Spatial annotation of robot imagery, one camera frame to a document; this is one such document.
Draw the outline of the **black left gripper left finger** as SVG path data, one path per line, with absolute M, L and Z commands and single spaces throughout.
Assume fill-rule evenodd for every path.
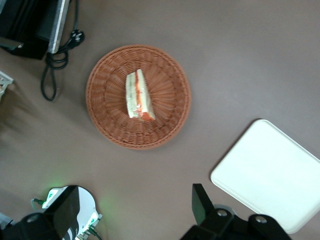
M 79 190 L 68 186 L 43 212 L 34 212 L 7 228 L 8 240 L 61 240 L 80 211 Z

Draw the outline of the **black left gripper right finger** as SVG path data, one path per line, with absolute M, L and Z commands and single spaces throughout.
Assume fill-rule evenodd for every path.
M 192 185 L 192 212 L 196 224 L 183 240 L 290 240 L 280 224 L 264 214 L 253 214 L 248 220 L 236 215 L 232 208 L 214 205 L 200 183 Z

